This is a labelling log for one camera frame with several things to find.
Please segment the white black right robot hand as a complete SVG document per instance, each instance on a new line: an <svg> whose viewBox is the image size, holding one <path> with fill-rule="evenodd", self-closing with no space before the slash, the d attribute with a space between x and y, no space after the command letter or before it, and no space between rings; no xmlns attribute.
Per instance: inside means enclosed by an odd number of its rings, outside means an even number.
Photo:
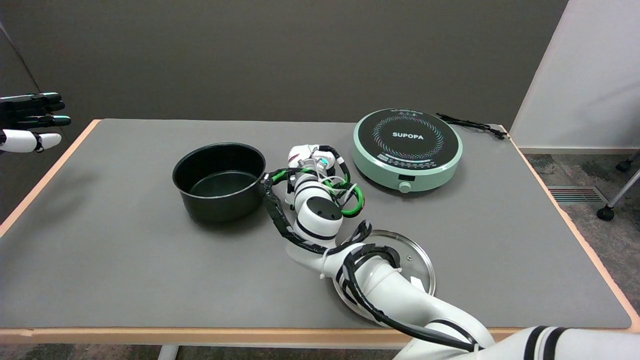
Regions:
<svg viewBox="0 0 640 360"><path fill-rule="evenodd" d="M293 146L287 158L288 167L315 170L327 177L336 175L336 163L336 156L330 151L320 150L320 145Z"/></svg>

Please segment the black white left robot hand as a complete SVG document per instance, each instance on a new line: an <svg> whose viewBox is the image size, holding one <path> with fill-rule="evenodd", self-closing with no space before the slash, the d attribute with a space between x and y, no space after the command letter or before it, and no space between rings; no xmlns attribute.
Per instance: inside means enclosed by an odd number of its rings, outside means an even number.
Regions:
<svg viewBox="0 0 640 360"><path fill-rule="evenodd" d="M58 92L2 96L0 99L1 153L42 153L61 143L60 133L38 133L33 129L61 128L71 124L66 115L55 115L66 107Z"/></svg>

